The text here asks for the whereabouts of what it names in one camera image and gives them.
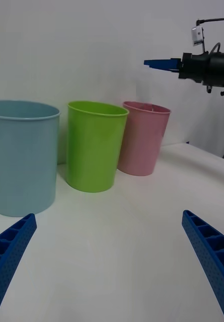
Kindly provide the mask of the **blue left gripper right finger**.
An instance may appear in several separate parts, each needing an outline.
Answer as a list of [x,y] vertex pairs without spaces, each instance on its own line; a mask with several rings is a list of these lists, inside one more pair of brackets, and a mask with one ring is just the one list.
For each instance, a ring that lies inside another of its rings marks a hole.
[[189,210],[182,226],[224,314],[224,235]]

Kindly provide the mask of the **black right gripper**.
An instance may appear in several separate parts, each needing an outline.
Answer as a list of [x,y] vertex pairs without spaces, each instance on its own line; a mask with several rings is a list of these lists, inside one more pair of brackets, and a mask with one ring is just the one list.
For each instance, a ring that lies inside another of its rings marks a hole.
[[204,79],[208,56],[209,52],[204,52],[199,55],[183,53],[182,59],[170,58],[145,60],[144,65],[156,70],[179,73],[179,79],[190,79],[201,84]]

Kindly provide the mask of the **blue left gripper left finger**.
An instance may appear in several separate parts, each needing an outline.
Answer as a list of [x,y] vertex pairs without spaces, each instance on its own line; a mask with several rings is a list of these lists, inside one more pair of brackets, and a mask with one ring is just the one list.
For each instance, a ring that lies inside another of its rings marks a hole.
[[0,305],[36,228],[30,213],[0,234]]

